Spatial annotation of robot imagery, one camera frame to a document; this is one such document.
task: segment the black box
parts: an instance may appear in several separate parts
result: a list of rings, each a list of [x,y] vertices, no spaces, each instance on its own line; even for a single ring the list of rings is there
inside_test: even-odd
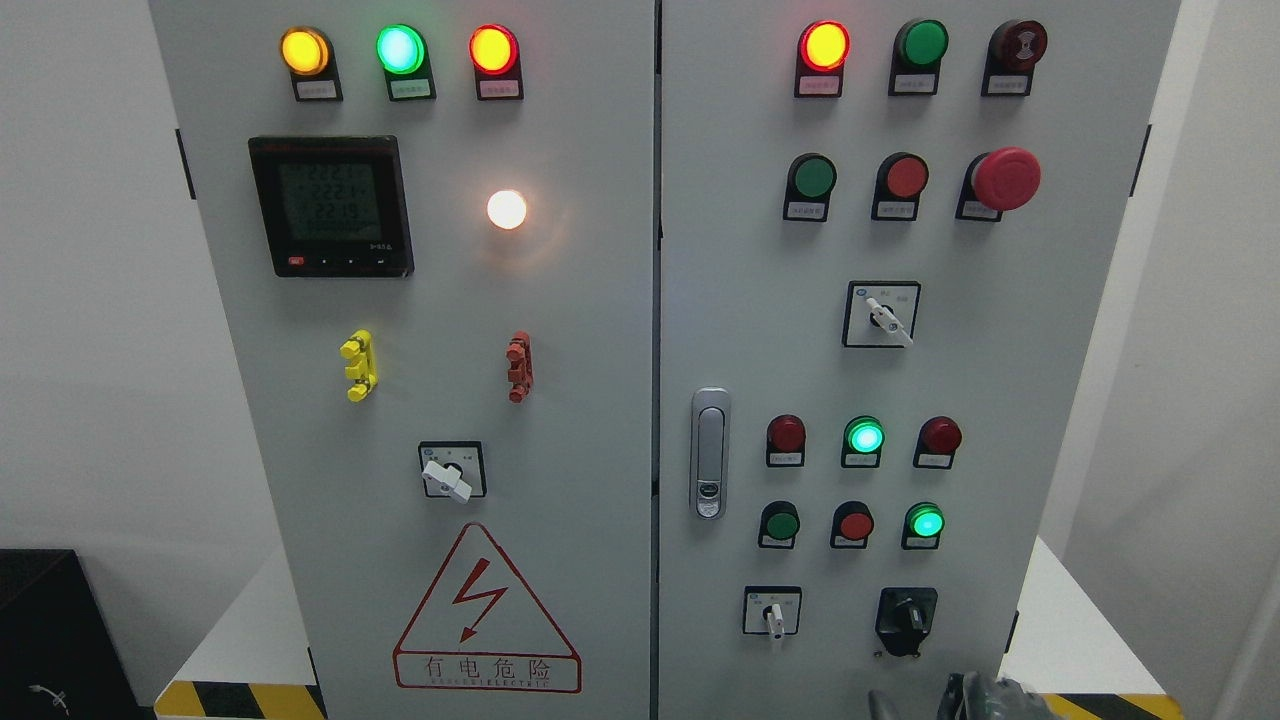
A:
[[[142,717],[70,550],[0,550],[0,720]]]

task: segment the yellow black hazard stripe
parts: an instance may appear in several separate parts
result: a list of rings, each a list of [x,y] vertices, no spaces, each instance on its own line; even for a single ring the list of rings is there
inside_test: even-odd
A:
[[[325,719],[319,685],[174,680],[154,710],[156,715],[174,717]]]
[[[1046,694],[1050,710],[1066,720],[1184,720],[1164,694]]]

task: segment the red indicator light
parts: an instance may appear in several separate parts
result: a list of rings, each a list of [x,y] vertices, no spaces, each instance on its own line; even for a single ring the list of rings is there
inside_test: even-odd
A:
[[[778,452],[800,452],[804,447],[804,423],[795,415],[778,415],[769,423],[769,445]]]
[[[937,455],[954,454],[963,439],[960,425],[951,418],[933,418],[920,428],[920,442],[924,448]]]
[[[485,74],[500,76],[516,65],[520,44],[499,24],[485,24],[471,33],[471,61]]]
[[[800,36],[800,58],[809,68],[826,73],[849,58],[849,31],[836,20],[818,20]]]

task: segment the red triangle sign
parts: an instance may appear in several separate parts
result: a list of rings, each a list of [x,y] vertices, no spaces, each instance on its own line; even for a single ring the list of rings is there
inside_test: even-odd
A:
[[[402,688],[582,692],[582,659],[480,523],[467,523],[392,653]]]

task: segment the green push button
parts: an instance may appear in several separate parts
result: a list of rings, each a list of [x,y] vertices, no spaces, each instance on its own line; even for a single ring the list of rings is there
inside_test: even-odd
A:
[[[800,195],[822,197],[836,186],[836,167],[826,158],[809,158],[796,168],[794,182]]]
[[[947,54],[947,28],[938,20],[914,20],[904,29],[897,51],[909,64],[924,68]]]
[[[764,532],[776,541],[786,541],[800,532],[800,518],[790,512],[777,512],[764,523]]]

